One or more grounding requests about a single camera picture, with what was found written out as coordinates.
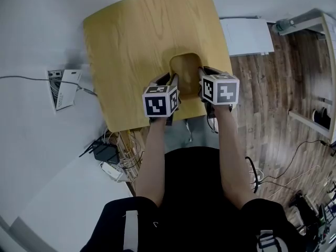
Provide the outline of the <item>grey clamp device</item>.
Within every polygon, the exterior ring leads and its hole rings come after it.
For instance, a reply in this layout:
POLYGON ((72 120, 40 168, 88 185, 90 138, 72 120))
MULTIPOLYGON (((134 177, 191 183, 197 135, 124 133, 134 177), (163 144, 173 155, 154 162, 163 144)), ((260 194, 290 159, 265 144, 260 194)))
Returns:
POLYGON ((274 32, 279 33, 290 27, 295 27, 295 23, 292 19, 281 19, 276 21, 276 23, 272 26, 272 29, 274 32))

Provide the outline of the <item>person's right forearm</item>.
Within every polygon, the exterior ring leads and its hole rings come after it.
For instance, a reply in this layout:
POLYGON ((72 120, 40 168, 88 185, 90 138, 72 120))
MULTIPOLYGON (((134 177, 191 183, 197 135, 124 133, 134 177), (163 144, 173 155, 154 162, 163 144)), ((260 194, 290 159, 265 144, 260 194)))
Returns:
POLYGON ((250 189, 250 174, 240 146, 237 124, 229 106, 215 106, 218 123, 221 183, 225 197, 238 209, 255 198, 250 189))

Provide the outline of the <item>white box on floor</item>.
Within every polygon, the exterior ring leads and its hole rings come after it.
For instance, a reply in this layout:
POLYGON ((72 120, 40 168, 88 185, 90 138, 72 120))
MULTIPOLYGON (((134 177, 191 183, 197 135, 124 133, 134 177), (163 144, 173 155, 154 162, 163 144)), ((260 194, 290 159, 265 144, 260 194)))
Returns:
POLYGON ((55 105, 56 111, 74 105, 81 75, 82 70, 66 69, 63 71, 55 105))

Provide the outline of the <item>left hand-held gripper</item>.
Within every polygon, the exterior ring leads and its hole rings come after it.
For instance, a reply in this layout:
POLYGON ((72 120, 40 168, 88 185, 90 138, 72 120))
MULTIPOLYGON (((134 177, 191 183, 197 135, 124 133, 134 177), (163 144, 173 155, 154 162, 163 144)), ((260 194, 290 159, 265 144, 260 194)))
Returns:
POLYGON ((180 104, 178 85, 179 75, 176 73, 172 78, 169 72, 163 73, 150 81, 142 95, 144 114, 150 122, 165 118, 166 125, 172 125, 173 114, 180 104))

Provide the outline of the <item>person's grey trousers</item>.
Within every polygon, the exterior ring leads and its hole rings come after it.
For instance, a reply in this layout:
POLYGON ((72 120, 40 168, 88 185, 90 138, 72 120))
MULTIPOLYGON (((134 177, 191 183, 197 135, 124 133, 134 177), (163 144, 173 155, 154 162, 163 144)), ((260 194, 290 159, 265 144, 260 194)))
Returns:
POLYGON ((165 127, 164 145, 165 153, 195 146, 219 149, 219 137, 212 132, 204 115, 174 121, 171 126, 165 127))

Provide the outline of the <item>person's black shirt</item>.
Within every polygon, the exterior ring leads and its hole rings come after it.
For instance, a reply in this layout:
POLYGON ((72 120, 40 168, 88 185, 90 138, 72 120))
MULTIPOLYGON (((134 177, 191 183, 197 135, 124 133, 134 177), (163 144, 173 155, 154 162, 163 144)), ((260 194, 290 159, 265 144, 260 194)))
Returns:
POLYGON ((165 155, 165 193, 156 206, 144 197, 107 203, 80 252, 265 252, 263 231, 275 251, 306 252, 283 207, 254 199, 237 209, 224 195, 219 151, 192 147, 165 155))

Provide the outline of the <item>person's left forearm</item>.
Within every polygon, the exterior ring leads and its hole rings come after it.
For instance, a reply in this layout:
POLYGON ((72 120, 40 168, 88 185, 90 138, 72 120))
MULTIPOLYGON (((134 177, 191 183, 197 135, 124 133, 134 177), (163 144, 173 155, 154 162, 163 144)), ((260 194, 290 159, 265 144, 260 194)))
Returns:
POLYGON ((151 123, 143 160, 135 183, 136 196, 146 197, 160 206, 165 190, 165 118, 151 123))

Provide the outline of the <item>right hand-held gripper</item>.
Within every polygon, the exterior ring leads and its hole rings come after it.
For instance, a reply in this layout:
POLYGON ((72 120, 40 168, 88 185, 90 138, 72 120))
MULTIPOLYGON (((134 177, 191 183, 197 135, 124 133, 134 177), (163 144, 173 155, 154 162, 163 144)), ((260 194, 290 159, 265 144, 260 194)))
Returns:
POLYGON ((198 67, 198 76, 201 85, 198 94, 209 119, 216 117, 214 106, 228 106, 232 111, 238 104, 239 79, 209 66, 198 67))

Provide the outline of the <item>open wall junction box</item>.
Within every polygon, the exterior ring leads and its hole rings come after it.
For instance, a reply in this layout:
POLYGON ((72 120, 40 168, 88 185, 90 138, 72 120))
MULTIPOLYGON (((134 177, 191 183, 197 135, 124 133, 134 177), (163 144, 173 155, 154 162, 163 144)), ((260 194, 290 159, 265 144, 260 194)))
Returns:
POLYGON ((64 70, 50 70, 47 71, 51 96, 55 105, 55 110, 59 111, 62 108, 62 94, 60 92, 60 86, 64 70))

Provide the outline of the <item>black router with antennas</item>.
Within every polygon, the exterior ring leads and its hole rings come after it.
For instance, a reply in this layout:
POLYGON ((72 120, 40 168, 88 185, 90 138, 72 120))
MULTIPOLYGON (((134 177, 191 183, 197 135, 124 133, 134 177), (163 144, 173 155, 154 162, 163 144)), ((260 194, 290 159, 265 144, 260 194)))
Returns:
POLYGON ((94 140, 79 157, 82 157, 86 153, 92 153, 94 158, 100 162, 113 165, 120 163, 118 147, 115 144, 103 142, 102 137, 94 140))

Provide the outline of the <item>black floor equipment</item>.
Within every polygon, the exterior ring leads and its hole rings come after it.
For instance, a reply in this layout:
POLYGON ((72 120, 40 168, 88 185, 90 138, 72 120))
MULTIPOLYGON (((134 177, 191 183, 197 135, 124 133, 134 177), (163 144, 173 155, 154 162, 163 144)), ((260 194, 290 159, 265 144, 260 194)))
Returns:
POLYGON ((330 232, 330 223, 327 222, 326 212, 320 205, 319 214, 310 207, 301 190, 291 198, 289 207, 295 206, 299 212, 306 233, 303 236, 306 252, 319 252, 319 246, 326 242, 330 232))

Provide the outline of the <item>white network device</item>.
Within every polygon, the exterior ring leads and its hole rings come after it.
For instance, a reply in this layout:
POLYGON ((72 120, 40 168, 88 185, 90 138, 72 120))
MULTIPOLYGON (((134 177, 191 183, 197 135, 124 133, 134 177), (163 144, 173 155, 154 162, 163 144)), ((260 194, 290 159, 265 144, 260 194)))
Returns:
POLYGON ((128 180, 127 176, 123 172, 120 172, 106 162, 101 162, 100 167, 116 182, 126 182, 128 180))

